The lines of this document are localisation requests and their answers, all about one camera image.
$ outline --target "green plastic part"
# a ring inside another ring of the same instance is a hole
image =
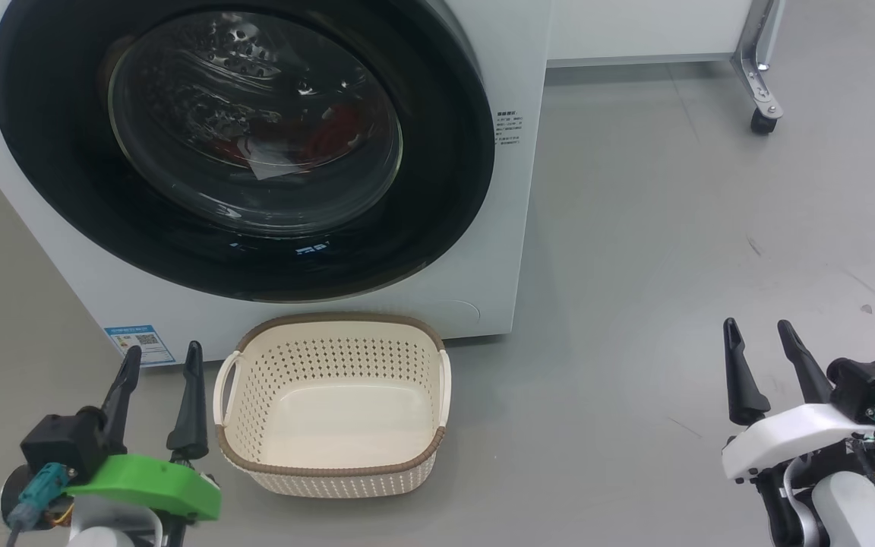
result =
[[[194,520],[218,520],[222,491],[191,467],[142,454],[107,457],[90,484],[70,485],[66,494],[100,495]]]

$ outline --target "white handle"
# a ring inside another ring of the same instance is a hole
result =
[[[238,387],[238,369],[235,370],[235,378],[232,379],[232,391],[229,392],[229,404],[226,406],[224,413],[222,413],[222,399],[225,397],[225,383],[229,380],[229,373],[232,371],[232,367],[237,363],[238,358],[241,356],[241,351],[235,351],[235,353],[230,354],[229,358],[222,363],[222,368],[218,371],[218,378],[215,378],[215,400],[213,405],[215,412],[215,425],[225,426],[229,424],[229,414],[232,413],[232,401],[235,400],[235,389]]]
[[[447,413],[451,410],[451,359],[441,350],[441,421],[437,425],[447,427]]]

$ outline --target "washing machine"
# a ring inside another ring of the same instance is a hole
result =
[[[507,333],[550,11],[0,0],[0,188],[145,365],[313,311]]]

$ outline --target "caster wheel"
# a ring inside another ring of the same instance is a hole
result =
[[[775,123],[778,120],[765,118],[761,115],[758,108],[754,109],[754,115],[751,116],[751,132],[756,135],[768,135],[775,130]]]

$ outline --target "robotic arm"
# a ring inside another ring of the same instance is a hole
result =
[[[826,376],[791,323],[779,335],[805,404],[766,418],[741,332],[725,322],[729,418],[747,426],[722,450],[725,475],[761,495],[775,547],[875,547],[875,361],[840,358]]]
[[[46,416],[22,441],[27,464],[0,498],[10,547],[20,533],[55,526],[69,527],[68,547],[181,547],[188,525],[218,520],[221,491],[191,465],[208,454],[201,345],[188,346],[167,461],[128,454],[124,445],[140,363],[140,347],[132,347],[100,408]]]

